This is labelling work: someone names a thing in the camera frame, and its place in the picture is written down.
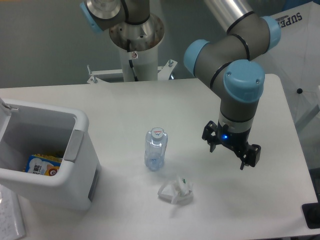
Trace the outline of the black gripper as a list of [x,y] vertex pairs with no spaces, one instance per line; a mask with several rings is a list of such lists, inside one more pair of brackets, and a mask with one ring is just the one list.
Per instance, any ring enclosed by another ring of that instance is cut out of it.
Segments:
[[245,166],[255,167],[261,155],[262,148],[260,145],[248,143],[250,131],[251,129],[249,128],[244,132],[231,132],[227,124],[222,126],[218,122],[218,125],[216,125],[210,120],[203,129],[202,139],[207,141],[211,153],[218,145],[219,139],[224,147],[235,152],[236,156],[240,158],[240,170],[243,170]]

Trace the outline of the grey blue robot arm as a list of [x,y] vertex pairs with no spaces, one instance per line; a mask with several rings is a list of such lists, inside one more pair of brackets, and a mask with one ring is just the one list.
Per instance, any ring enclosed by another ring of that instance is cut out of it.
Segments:
[[[199,39],[183,57],[188,71],[220,98],[218,122],[210,121],[202,138],[211,150],[222,145],[254,167],[261,147],[248,137],[265,72],[254,62],[275,47],[281,28],[269,16],[257,16],[245,0],[208,0],[206,5],[226,32],[217,43]],[[158,45],[164,37],[162,21],[150,11],[148,0],[85,0],[80,8],[91,29],[108,31],[121,54],[126,82],[158,80]]]

